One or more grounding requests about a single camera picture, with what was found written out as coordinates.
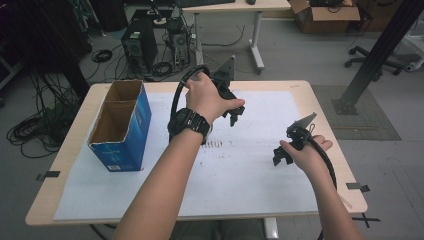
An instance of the desktop computer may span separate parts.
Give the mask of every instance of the desktop computer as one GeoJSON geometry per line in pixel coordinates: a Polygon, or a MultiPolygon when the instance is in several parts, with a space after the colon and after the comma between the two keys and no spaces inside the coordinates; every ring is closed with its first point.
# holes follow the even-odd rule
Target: desktop computer
{"type": "Polygon", "coordinates": [[[121,42],[131,70],[134,73],[151,72],[158,48],[150,19],[132,19],[121,42]]]}
{"type": "Polygon", "coordinates": [[[168,19],[169,43],[175,66],[188,64],[190,61],[190,38],[180,17],[168,19]]]}

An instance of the right hand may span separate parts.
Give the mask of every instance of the right hand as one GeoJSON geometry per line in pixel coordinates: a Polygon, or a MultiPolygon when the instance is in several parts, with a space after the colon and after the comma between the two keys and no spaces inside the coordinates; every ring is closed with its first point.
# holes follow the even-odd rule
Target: right hand
{"type": "MultiPolygon", "coordinates": [[[[326,140],[324,136],[317,135],[314,136],[313,139],[324,151],[327,151],[333,146],[333,142],[326,140]]],[[[309,176],[309,174],[313,173],[328,172],[323,159],[310,143],[306,144],[301,151],[295,149],[284,140],[280,141],[280,145],[288,154],[290,154],[296,165],[302,169],[306,175],[309,176]]]]}

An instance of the open box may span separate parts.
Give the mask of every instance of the open box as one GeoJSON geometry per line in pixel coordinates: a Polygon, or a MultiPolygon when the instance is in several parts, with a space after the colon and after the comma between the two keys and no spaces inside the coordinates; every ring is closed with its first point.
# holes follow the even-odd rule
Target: open box
{"type": "Polygon", "coordinates": [[[139,171],[151,115],[142,81],[114,81],[90,133],[88,146],[111,172],[139,171]]]}
{"type": "Polygon", "coordinates": [[[359,21],[356,6],[311,7],[306,0],[289,1],[302,33],[344,33],[349,22],[359,21]]]}

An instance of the floor mat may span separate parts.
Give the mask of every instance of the floor mat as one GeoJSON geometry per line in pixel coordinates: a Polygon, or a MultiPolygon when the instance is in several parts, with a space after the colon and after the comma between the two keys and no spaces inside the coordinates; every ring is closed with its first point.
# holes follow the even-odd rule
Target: floor mat
{"type": "Polygon", "coordinates": [[[358,115],[338,115],[331,103],[343,95],[347,86],[313,85],[312,89],[337,139],[401,140],[368,89],[355,105],[358,115]]]}

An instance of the hand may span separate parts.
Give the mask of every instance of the hand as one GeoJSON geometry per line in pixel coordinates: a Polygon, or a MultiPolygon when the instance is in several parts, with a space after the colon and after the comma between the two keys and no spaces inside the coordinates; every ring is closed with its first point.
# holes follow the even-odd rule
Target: hand
{"type": "Polygon", "coordinates": [[[185,85],[189,89],[186,94],[187,108],[202,115],[209,124],[212,124],[225,111],[244,105],[243,99],[221,98],[211,79],[203,72],[200,72],[197,77],[199,80],[189,79],[185,85]]]}
{"type": "MultiPolygon", "coordinates": [[[[333,146],[333,142],[325,140],[324,136],[314,136],[313,139],[324,151],[327,151],[333,146]]],[[[326,174],[328,174],[327,166],[311,144],[306,144],[301,151],[295,149],[284,140],[280,141],[280,145],[288,154],[290,154],[296,165],[302,169],[306,175],[309,176],[313,173],[320,174],[321,172],[327,172],[326,174]]]]}

